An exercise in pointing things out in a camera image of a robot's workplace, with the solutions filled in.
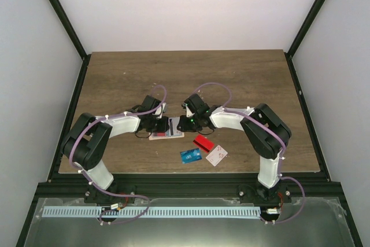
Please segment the beige leather card holder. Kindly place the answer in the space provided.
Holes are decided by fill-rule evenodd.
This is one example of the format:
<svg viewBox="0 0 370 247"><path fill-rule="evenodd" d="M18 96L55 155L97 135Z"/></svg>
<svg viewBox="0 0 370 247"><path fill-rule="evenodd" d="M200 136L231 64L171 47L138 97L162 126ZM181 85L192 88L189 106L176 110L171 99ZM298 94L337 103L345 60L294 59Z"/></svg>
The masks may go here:
<svg viewBox="0 0 370 247"><path fill-rule="evenodd" d="M153 132L150 134L151 141L158 139L176 139L183 138L184 133L177 129L180 117L170 117L168 119L168 130L166 132Z"/></svg>

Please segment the white card black magstripe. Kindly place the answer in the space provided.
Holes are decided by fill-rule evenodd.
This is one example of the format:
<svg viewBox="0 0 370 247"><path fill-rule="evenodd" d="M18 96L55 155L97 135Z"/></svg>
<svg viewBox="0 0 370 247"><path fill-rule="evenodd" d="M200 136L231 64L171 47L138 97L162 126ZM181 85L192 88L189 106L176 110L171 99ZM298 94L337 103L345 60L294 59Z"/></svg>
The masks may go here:
<svg viewBox="0 0 370 247"><path fill-rule="evenodd" d="M182 132L177 129L179 124L180 117L170 117L169 118L169 136L170 137L179 137L182 135Z"/></svg>

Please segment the red card black stripe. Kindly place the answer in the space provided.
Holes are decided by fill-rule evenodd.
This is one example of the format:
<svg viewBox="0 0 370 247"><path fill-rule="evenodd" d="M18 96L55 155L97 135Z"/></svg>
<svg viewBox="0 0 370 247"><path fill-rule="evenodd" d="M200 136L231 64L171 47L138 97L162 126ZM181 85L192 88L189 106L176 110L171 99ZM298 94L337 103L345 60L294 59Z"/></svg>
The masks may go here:
<svg viewBox="0 0 370 247"><path fill-rule="evenodd" d="M207 139L202 134L199 134L193 140L193 143L197 145L205 153L209 153L214 148L214 143Z"/></svg>

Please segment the blue white card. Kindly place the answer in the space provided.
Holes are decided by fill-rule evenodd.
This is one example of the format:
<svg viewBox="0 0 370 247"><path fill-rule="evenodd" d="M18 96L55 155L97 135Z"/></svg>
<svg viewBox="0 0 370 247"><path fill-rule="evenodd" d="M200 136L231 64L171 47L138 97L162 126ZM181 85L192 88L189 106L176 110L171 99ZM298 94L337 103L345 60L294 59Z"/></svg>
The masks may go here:
<svg viewBox="0 0 370 247"><path fill-rule="evenodd" d="M201 151L199 148L180 152L180 156L183 164L192 163L202 159Z"/></svg>

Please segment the white card pink pattern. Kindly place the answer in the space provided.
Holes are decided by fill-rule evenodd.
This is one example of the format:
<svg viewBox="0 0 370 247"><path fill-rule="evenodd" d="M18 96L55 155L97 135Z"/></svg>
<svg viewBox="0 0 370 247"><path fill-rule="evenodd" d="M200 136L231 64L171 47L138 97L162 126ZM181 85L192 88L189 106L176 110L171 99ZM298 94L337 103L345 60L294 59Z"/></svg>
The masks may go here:
<svg viewBox="0 0 370 247"><path fill-rule="evenodd" d="M211 163L212 166L217 166L219 162L227 156L228 152L217 145L207 156L206 159Z"/></svg>

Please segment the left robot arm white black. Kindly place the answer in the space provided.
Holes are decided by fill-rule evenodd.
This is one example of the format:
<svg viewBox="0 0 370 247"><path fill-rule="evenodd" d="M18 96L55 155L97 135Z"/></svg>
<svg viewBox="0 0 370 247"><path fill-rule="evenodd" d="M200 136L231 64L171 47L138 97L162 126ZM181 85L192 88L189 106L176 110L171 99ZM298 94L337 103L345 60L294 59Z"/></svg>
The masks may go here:
<svg viewBox="0 0 370 247"><path fill-rule="evenodd" d="M108 140L142 130L150 134L168 131L168 118L163 115L166 105L164 100L147 95L142 104L116 115L83 113L63 139L61 153L91 184L99 187L98 197L111 203L118 196L118 188L112 184L114 177L102 160Z"/></svg>

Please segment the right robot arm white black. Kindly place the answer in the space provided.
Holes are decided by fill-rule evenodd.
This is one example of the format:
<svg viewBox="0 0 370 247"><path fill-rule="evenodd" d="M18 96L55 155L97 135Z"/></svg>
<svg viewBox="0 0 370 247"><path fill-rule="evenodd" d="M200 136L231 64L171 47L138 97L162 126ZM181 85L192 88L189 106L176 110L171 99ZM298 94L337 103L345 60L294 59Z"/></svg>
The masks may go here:
<svg viewBox="0 0 370 247"><path fill-rule="evenodd" d="M198 94L182 104L186 114L180 116L177 128L182 132L200 132L229 128L243 131L260 156L256 194L263 202L271 202L278 194L283 154L292 136L288 126L267 105L235 109L221 105L209 106Z"/></svg>

